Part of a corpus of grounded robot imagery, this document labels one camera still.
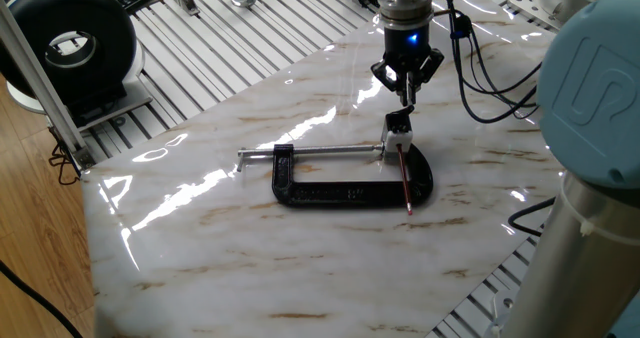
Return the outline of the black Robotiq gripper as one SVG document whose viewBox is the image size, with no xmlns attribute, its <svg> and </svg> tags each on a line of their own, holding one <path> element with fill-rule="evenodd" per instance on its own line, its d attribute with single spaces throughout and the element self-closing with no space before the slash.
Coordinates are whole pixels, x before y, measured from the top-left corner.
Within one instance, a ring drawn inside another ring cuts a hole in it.
<svg viewBox="0 0 640 338">
<path fill-rule="evenodd" d="M 431 50 L 428 24 L 412 29 L 385 27 L 384 44 L 384 60 L 374 63 L 371 72 L 402 105 L 414 105 L 416 93 L 431 80 L 444 55 L 438 49 Z M 397 72 L 408 72 L 407 93 L 406 75 Z"/>
</svg>

